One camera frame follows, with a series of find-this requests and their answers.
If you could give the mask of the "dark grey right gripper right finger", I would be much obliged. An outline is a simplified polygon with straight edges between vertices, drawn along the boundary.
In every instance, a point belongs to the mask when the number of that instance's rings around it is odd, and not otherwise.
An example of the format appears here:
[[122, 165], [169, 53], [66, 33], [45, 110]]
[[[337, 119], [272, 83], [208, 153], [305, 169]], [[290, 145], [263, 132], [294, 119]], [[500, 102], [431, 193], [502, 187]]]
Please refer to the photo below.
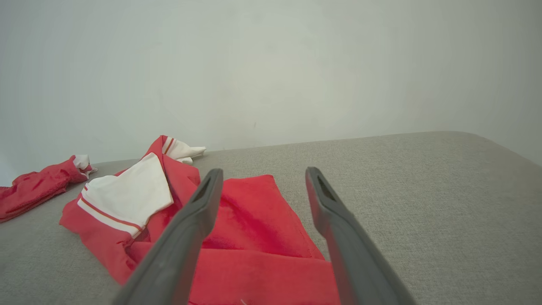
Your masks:
[[317, 167], [305, 181], [313, 223], [325, 238], [343, 305], [414, 305], [412, 294]]

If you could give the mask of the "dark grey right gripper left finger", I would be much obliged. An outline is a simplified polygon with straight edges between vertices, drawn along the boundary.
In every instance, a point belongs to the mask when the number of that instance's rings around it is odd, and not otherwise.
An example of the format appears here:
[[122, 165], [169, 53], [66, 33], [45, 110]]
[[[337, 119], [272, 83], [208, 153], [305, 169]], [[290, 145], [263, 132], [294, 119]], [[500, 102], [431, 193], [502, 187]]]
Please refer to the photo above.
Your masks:
[[214, 228], [222, 169], [207, 173], [112, 301], [114, 305], [186, 305], [203, 241]]

